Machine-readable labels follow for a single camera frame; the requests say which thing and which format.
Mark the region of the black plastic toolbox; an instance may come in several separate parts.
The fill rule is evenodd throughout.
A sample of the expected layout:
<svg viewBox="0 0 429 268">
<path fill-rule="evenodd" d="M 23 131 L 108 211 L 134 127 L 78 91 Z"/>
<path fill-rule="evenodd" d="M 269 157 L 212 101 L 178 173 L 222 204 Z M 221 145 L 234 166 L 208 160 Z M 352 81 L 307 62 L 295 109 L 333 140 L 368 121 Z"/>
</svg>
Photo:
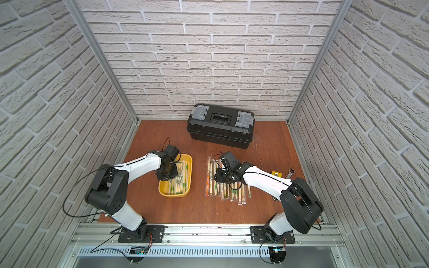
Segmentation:
<svg viewBox="0 0 429 268">
<path fill-rule="evenodd" d="M 194 140 L 247 149 L 252 142 L 255 114 L 230 107 L 197 104 L 187 121 Z"/>
</svg>

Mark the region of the aluminium frame post right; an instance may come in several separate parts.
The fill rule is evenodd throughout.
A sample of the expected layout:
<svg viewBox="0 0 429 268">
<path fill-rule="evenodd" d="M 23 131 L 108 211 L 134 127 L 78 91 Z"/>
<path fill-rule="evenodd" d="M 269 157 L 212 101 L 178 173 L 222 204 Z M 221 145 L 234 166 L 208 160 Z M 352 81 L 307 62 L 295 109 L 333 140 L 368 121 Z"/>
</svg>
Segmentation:
<svg viewBox="0 0 429 268">
<path fill-rule="evenodd" d="M 353 3 L 353 0 L 345 0 L 341 2 L 341 5 L 339 5 L 337 14 L 334 17 L 334 20 L 332 22 L 332 25 L 330 26 L 327 35 L 324 39 L 324 42 L 322 43 L 322 46 L 316 55 L 316 59 L 309 71 L 309 74 L 303 84 L 303 87 L 300 91 L 300 94 L 298 95 L 298 98 L 293 106 L 293 109 L 287 119 L 288 126 L 292 123 L 293 119 L 296 117 L 296 114 L 298 112 L 298 109 L 303 102 L 303 99 L 305 95 L 307 94 L 307 91 L 309 90 L 309 87 L 311 85 L 311 82 L 315 78 L 319 68 L 323 64 L 324 59 L 326 58 L 327 53 L 329 52 L 329 49 L 334 41 L 334 38 L 336 37 L 339 29 L 341 28 L 341 25 L 345 19 L 345 16 L 347 15 L 351 5 Z"/>
</svg>

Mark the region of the green panda chopsticks pair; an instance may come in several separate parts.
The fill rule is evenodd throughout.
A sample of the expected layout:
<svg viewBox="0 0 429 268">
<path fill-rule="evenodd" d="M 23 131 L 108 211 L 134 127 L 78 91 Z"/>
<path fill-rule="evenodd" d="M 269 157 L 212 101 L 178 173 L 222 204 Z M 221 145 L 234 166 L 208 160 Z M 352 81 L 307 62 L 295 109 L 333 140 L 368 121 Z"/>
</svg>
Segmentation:
<svg viewBox="0 0 429 268">
<path fill-rule="evenodd" d="M 247 190 L 248 190 L 248 197 L 250 199 L 252 195 L 251 195 L 251 187 L 249 185 L 247 186 Z"/>
</svg>

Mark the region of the yellow plastic storage box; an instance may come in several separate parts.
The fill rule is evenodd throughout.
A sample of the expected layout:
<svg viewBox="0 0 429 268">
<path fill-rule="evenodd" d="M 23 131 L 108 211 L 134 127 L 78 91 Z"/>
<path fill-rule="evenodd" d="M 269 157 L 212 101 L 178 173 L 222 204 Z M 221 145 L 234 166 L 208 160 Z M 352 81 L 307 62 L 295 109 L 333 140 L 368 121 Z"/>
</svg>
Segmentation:
<svg viewBox="0 0 429 268">
<path fill-rule="evenodd" d="M 182 155 L 176 164 L 178 175 L 172 180 L 159 182 L 159 193 L 168 198 L 181 198 L 188 195 L 191 189 L 192 164 L 193 159 L 190 155 Z"/>
</svg>

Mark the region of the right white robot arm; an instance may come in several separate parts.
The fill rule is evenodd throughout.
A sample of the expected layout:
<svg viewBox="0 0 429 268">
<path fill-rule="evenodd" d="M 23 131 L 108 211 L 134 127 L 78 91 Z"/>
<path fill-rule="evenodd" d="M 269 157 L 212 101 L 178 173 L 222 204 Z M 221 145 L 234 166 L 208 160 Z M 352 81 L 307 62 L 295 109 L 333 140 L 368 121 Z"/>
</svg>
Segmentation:
<svg viewBox="0 0 429 268">
<path fill-rule="evenodd" d="M 283 212 L 273 216 L 265 227 L 275 240 L 293 230 L 307 234 L 324 211 L 323 205 L 305 180 L 283 179 L 247 162 L 234 168 L 218 167 L 214 180 L 219 183 L 252 186 L 279 200 Z"/>
</svg>

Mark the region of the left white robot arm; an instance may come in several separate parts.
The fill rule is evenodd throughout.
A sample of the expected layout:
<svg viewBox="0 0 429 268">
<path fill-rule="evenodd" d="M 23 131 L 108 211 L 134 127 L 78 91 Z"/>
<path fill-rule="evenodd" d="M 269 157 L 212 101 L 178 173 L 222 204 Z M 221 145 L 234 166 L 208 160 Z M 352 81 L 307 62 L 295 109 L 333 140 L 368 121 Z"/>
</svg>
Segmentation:
<svg viewBox="0 0 429 268">
<path fill-rule="evenodd" d="M 159 180 L 169 180 L 178 174 L 176 158 L 179 151 L 151 151 L 127 163 L 103 164 L 87 190 L 85 201 L 112 217 L 127 231 L 143 234 L 144 218 L 127 203 L 128 185 L 135 179 L 156 172 Z"/>
</svg>

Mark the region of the yellow tape measure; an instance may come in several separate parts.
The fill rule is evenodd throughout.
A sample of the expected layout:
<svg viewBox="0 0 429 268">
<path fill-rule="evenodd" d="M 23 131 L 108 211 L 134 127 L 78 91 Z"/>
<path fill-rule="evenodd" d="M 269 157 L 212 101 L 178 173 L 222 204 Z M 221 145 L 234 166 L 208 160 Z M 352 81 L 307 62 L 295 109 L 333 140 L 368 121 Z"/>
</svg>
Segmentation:
<svg viewBox="0 0 429 268">
<path fill-rule="evenodd" d="M 279 177 L 279 178 L 281 178 L 281 177 L 282 177 L 282 173 L 279 173 L 279 172 L 272 171 L 272 172 L 271 172 L 271 174 L 272 174 L 273 176 L 277 176 L 277 177 Z"/>
</svg>

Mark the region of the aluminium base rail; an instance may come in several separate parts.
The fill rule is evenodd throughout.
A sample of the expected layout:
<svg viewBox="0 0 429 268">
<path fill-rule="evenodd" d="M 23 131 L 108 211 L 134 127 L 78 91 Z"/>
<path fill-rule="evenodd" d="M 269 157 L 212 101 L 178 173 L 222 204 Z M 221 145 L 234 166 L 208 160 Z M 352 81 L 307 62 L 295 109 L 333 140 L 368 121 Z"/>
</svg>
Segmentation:
<svg viewBox="0 0 429 268">
<path fill-rule="evenodd" d="M 120 243 L 118 225 L 81 223 L 61 258 L 61 268 L 275 267 L 349 268 L 351 258 L 335 225 L 307 234 L 289 231 L 275 243 L 251 224 L 148 226 L 144 242 Z"/>
</svg>

